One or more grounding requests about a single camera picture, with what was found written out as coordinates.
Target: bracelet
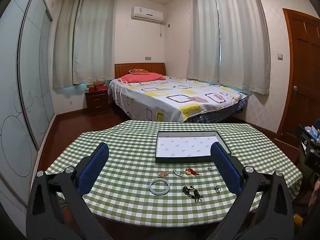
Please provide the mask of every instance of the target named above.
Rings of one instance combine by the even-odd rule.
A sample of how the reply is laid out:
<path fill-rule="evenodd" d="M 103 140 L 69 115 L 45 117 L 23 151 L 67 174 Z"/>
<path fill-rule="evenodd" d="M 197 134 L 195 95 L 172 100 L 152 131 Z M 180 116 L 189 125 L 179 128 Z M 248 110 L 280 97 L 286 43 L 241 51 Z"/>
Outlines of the bracelet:
<path fill-rule="evenodd" d="M 152 188 L 152 185 L 155 183 L 155 182 L 158 182 L 158 181 L 161 181 L 161 182 L 164 182 L 165 184 L 167 184 L 167 189 L 163 192 L 158 192 L 158 191 L 155 191 L 153 188 Z M 149 184 L 149 190 L 150 192 L 153 194 L 153 195 L 156 195 L 156 196 L 163 196 L 165 194 L 167 194 L 170 190 L 170 183 L 169 181 L 165 180 L 165 179 L 154 179 L 153 181 L 150 182 Z"/>

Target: white curtain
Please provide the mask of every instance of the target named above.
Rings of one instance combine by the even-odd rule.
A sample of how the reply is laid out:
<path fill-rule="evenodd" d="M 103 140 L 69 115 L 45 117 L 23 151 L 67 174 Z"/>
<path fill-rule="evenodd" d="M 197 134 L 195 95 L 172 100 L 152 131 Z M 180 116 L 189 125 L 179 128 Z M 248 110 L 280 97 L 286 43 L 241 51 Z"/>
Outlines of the white curtain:
<path fill-rule="evenodd" d="M 270 47 L 260 0 L 217 0 L 223 85 L 269 93 Z"/>
<path fill-rule="evenodd" d="M 219 81 L 219 19 L 216 0 L 192 0 L 187 77 Z"/>
<path fill-rule="evenodd" d="M 76 22 L 73 83 L 114 79 L 116 0 L 83 0 Z"/>
<path fill-rule="evenodd" d="M 73 30 L 79 0 L 63 0 L 57 23 L 53 49 L 53 88 L 73 86 L 72 49 Z"/>

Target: sliding glass door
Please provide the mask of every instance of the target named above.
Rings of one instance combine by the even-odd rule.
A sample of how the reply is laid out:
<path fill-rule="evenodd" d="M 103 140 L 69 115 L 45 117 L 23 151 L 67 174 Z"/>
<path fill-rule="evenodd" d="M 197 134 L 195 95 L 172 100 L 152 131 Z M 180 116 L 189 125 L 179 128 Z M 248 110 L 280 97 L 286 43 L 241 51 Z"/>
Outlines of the sliding glass door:
<path fill-rule="evenodd" d="M 50 19 L 43 0 L 30 0 L 20 42 L 20 100 L 30 136 L 40 148 L 54 111 L 48 80 Z"/>

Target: green checkered tablecloth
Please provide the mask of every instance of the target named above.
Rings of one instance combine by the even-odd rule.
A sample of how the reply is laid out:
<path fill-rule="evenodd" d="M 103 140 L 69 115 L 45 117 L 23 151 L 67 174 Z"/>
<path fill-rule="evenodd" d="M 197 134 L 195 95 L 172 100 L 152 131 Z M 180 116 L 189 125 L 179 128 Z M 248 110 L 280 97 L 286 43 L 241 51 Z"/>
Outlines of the green checkered tablecloth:
<path fill-rule="evenodd" d="M 217 222 L 223 219 L 236 196 L 228 191 L 214 163 L 158 164 L 155 150 L 158 131 L 217 130 L 244 166 L 253 166 L 257 172 L 272 174 L 280 170 L 285 176 L 292 197 L 299 191 L 302 174 L 296 166 L 265 135 L 248 124 L 195 124 L 173 122 L 127 121 L 113 128 L 86 132 L 79 136 L 49 167 L 48 174 L 62 172 L 76 166 L 89 156 L 100 142 L 109 146 L 109 160 L 91 192 L 83 198 L 97 215 L 125 223 L 183 227 Z M 187 176 L 186 167 L 202 176 Z M 177 177 L 172 170 L 183 173 Z M 155 196 L 149 183 L 160 171 L 169 171 L 166 179 L 171 189 L 164 196 Z M 202 201 L 195 203 L 182 192 L 185 185 L 193 185 Z M 220 194 L 213 189 L 221 188 Z M 261 193 L 257 193 L 252 209 L 257 208 Z"/>

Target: wooden headboard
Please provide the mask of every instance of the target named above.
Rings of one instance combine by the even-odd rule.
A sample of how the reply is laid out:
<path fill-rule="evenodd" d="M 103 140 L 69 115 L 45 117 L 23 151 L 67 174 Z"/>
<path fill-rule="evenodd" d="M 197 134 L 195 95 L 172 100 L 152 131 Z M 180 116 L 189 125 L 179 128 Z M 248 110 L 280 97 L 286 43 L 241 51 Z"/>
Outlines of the wooden headboard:
<path fill-rule="evenodd" d="M 130 70 L 135 68 L 142 68 L 149 72 L 165 75 L 164 63 L 124 63 L 115 64 L 115 79 L 127 75 Z"/>

